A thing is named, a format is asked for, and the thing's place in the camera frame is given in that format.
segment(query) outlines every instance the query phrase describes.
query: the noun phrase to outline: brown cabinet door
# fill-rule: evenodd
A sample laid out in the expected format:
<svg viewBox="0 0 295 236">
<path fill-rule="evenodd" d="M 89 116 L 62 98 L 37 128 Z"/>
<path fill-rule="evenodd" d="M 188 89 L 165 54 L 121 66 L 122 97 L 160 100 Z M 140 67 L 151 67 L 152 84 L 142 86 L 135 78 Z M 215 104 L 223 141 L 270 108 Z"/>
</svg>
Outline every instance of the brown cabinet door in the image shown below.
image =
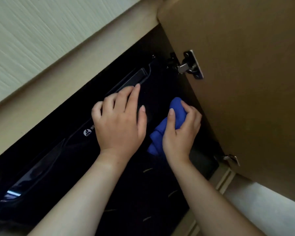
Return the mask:
<svg viewBox="0 0 295 236">
<path fill-rule="evenodd" d="M 295 201 L 295 0 L 167 0 L 158 18 L 232 168 Z"/>
</svg>

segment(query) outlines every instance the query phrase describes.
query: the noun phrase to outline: folded blue cloth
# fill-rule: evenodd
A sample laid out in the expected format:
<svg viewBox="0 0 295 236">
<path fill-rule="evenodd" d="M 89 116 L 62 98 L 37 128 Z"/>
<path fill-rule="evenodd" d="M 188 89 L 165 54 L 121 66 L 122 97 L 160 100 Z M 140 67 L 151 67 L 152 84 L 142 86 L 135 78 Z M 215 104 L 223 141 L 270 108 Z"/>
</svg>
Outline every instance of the folded blue cloth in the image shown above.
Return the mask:
<svg viewBox="0 0 295 236">
<path fill-rule="evenodd" d="M 179 129 L 181 125 L 184 123 L 185 118 L 187 116 L 187 112 L 184 110 L 184 107 L 181 105 L 181 98 L 174 98 L 169 108 L 173 108 L 175 111 L 175 129 Z M 150 138 L 152 139 L 152 143 L 148 148 L 148 152 L 155 156 L 165 156 L 163 150 L 163 135 L 165 133 L 167 124 L 167 117 L 161 121 L 161 123 L 155 128 L 155 130 L 150 134 Z"/>
</svg>

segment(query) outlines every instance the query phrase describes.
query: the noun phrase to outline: white textured wallpaper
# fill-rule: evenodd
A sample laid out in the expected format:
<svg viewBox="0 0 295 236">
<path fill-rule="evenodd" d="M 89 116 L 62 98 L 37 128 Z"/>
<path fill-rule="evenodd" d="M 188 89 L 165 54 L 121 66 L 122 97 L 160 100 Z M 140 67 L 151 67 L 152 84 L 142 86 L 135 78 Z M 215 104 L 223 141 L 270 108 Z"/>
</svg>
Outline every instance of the white textured wallpaper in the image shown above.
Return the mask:
<svg viewBox="0 0 295 236">
<path fill-rule="evenodd" d="M 138 1 L 0 0 L 0 101 Z"/>
</svg>

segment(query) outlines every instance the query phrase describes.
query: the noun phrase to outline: metal hinge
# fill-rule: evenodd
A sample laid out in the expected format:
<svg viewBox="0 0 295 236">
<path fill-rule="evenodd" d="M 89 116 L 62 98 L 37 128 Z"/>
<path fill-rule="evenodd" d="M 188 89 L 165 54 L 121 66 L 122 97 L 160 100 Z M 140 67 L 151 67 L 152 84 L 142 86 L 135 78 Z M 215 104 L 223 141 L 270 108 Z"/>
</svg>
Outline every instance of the metal hinge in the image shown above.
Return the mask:
<svg viewBox="0 0 295 236">
<path fill-rule="evenodd" d="M 232 162 L 234 162 L 235 164 L 237 164 L 238 166 L 240 166 L 237 157 L 234 156 L 234 155 L 232 155 L 232 154 L 228 154 L 228 155 L 223 156 L 223 160 L 231 160 Z"/>
<path fill-rule="evenodd" d="M 169 62 L 178 73 L 182 74 L 187 72 L 189 74 L 192 74 L 195 79 L 203 79 L 203 74 L 201 72 L 199 63 L 193 51 L 192 50 L 185 51 L 184 57 L 185 58 L 180 64 L 176 54 L 170 53 Z"/>
</svg>

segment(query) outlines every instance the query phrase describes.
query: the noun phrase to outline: white floor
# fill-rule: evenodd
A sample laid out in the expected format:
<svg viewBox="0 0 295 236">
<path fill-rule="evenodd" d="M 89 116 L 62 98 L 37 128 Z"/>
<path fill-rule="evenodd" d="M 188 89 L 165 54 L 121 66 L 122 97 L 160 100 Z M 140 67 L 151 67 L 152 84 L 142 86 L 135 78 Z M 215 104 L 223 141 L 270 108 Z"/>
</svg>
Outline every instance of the white floor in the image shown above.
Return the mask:
<svg viewBox="0 0 295 236">
<path fill-rule="evenodd" d="M 295 236 L 295 202 L 236 175 L 224 193 L 267 236 Z"/>
</svg>

